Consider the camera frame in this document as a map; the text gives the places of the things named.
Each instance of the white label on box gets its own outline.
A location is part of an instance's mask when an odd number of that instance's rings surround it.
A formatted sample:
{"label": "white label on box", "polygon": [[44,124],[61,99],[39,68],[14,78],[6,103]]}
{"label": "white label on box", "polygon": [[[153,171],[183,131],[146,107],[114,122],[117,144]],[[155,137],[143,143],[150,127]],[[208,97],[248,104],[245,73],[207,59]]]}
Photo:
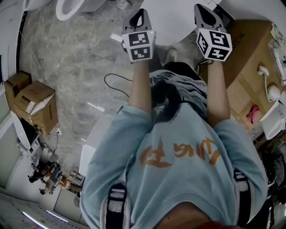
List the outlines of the white label on box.
{"label": "white label on box", "polygon": [[34,107],[34,105],[35,105],[35,102],[31,101],[29,103],[29,105],[27,106],[26,113],[30,114],[32,109],[33,109],[33,107]]}

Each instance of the large brown cardboard box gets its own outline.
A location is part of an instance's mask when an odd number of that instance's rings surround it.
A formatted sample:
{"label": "large brown cardboard box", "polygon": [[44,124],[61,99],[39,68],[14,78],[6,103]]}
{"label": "large brown cardboard box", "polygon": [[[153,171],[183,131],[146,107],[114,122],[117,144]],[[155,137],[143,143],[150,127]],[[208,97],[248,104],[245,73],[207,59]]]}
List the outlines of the large brown cardboard box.
{"label": "large brown cardboard box", "polygon": [[58,123],[55,91],[35,81],[25,87],[14,99],[17,114],[42,134],[48,135]]}
{"label": "large brown cardboard box", "polygon": [[[223,63],[227,94],[231,114],[246,130],[253,128],[274,104],[267,100],[264,78],[257,74],[259,65],[270,72],[267,86],[275,84],[281,92],[284,89],[280,84],[280,73],[274,56],[268,47],[273,39],[271,29],[271,22],[260,20],[233,21],[227,29],[233,46],[233,52]],[[201,77],[207,82],[207,68]],[[246,116],[254,104],[259,107],[259,111],[251,124]]]}
{"label": "large brown cardboard box", "polygon": [[16,113],[14,109],[14,98],[18,93],[30,84],[30,75],[25,72],[18,72],[14,76],[7,79],[4,83],[7,101],[10,110]]}

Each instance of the gray floor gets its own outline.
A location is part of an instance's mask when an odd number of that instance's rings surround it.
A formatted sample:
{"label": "gray floor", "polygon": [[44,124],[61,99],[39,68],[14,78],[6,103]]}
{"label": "gray floor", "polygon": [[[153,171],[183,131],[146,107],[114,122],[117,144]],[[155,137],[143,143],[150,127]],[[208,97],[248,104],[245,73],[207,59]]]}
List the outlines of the gray floor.
{"label": "gray floor", "polygon": [[[48,6],[30,11],[23,30],[20,70],[32,74],[33,80],[51,85],[56,90],[59,135],[56,153],[67,169],[78,166],[82,145],[95,122],[105,114],[115,115],[127,97],[108,88],[103,78],[108,73],[132,79],[134,66],[130,64],[121,44],[110,38],[121,34],[122,20],[140,7],[141,0],[132,0],[128,11],[117,7],[117,2],[106,2],[94,13],[82,13],[71,21],[59,21],[55,15],[56,0]],[[190,34],[178,44],[178,61],[191,67],[201,60]],[[159,47],[164,56],[170,47]],[[118,77],[107,80],[113,87],[130,92],[131,84]],[[104,108],[104,112],[93,106]],[[44,140],[55,148],[57,136],[52,132]]]}

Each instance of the white cube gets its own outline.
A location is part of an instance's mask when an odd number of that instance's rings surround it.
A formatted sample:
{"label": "white cube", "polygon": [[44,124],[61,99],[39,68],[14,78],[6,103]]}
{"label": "white cube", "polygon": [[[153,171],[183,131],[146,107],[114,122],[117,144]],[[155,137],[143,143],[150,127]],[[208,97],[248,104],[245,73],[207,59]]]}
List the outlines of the white cube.
{"label": "white cube", "polygon": [[155,30],[147,30],[122,35],[131,62],[153,58],[155,34]]}
{"label": "white cube", "polygon": [[197,45],[206,59],[226,61],[232,52],[230,34],[200,28]]}

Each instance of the light strip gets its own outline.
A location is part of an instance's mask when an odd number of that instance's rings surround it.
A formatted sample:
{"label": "light strip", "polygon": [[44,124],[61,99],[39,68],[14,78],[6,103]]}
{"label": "light strip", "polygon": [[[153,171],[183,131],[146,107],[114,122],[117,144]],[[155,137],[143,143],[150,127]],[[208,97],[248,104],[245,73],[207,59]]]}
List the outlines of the light strip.
{"label": "light strip", "polygon": [[32,222],[34,222],[36,225],[44,228],[44,229],[49,229],[48,227],[46,227],[45,225],[41,224],[39,221],[35,220],[33,217],[31,217],[30,215],[28,215],[26,212],[22,212],[23,215],[25,215],[29,220],[31,220]]}
{"label": "light strip", "polygon": [[64,222],[68,223],[68,221],[67,221],[67,220],[64,220],[63,218],[61,218],[61,217],[59,217],[59,216],[55,215],[54,213],[51,213],[51,212],[50,212],[50,211],[48,211],[48,210],[46,210],[46,212],[47,212],[47,213],[49,213],[49,214],[51,214],[51,215],[53,215],[53,216],[55,216],[55,217],[57,217],[59,220],[62,220],[62,221],[64,221]]}

